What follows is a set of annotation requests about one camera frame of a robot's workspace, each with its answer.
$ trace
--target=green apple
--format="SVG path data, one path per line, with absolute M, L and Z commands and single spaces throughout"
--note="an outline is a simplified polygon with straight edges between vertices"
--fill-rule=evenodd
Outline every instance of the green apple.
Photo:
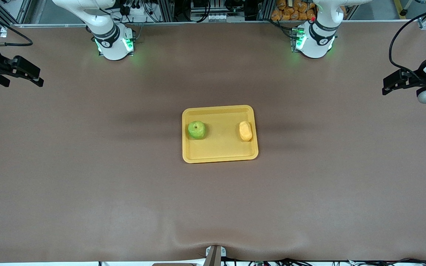
M 202 121 L 193 121 L 188 124 L 188 134 L 190 137 L 199 140 L 206 134 L 206 126 Z

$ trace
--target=metal bracket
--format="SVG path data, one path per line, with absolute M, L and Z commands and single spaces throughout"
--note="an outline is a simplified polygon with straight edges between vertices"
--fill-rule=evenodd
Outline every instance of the metal bracket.
M 1 38 L 6 38 L 7 37 L 7 28 L 6 27 L 1 27 L 1 29 L 0 29 L 0 37 Z
M 206 248 L 206 254 L 205 254 L 205 256 L 208 256 L 208 253 L 210 253 L 210 250 L 211 250 L 212 247 L 213 246 L 209 246 L 209 247 Z M 218 247 L 221 250 L 221 256 L 226 256 L 226 249 L 224 247 L 222 247 L 222 246 L 218 246 Z
M 419 19 L 417 20 L 417 22 L 418 22 L 418 24 L 419 24 L 420 29 L 426 29 L 426 23 L 425 23 L 425 22 L 423 22 L 422 18 L 419 18 Z
M 206 259 L 203 266 L 221 266 L 221 257 L 226 256 L 226 249 L 222 246 L 209 246 L 206 249 Z

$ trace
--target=bread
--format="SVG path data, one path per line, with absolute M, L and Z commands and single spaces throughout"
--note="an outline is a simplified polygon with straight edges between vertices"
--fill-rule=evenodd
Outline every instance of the bread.
M 314 20 L 314 18 L 317 18 L 315 11 L 313 10 L 308 10 L 306 14 L 308 20 Z
M 299 19 L 299 12 L 296 10 L 294 13 L 290 15 L 290 20 L 298 20 Z
M 307 14 L 305 12 L 299 12 L 299 20 L 307 20 Z
M 240 123 L 240 136 L 243 141 L 250 141 L 252 138 L 251 125 L 248 121 L 242 121 Z
M 277 0 L 276 4 L 279 10 L 284 10 L 284 8 L 287 7 L 287 2 L 285 0 Z
M 282 12 L 279 10 L 272 11 L 271 20 L 277 21 L 280 20 L 282 17 Z
M 346 7 L 345 7 L 345 6 L 341 6 L 341 10 L 343 10 L 343 17 L 345 17 L 345 18 L 346 18 L 346 16 L 348 15 L 348 14 L 346 13 Z
M 284 9 L 284 15 L 291 15 L 291 14 L 293 14 L 294 13 L 294 8 L 293 7 L 286 7 L 285 9 Z
M 307 10 L 307 7 L 307 3 L 304 3 L 301 0 L 294 0 L 294 9 L 298 12 L 305 12 Z

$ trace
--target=brown tabletop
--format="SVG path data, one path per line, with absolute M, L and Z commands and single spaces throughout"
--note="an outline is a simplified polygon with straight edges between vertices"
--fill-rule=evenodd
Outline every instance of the brown tabletop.
M 84 28 L 24 29 L 1 48 L 43 88 L 0 86 L 0 262 L 426 259 L 426 105 L 381 95 L 402 25 L 344 23 L 322 59 L 272 25 L 145 27 L 133 57 Z M 395 60 L 416 68 L 416 23 Z M 186 108 L 254 108 L 259 156 L 187 164 Z

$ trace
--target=yellow tray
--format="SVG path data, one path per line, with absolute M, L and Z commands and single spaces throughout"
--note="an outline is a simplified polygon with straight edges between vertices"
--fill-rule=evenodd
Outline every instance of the yellow tray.
M 202 121 L 206 135 L 195 140 L 188 135 L 188 124 Z M 248 121 L 252 139 L 243 141 L 241 121 Z M 182 114 L 182 153 L 187 163 L 252 160 L 257 157 L 256 123 L 249 105 L 188 108 Z

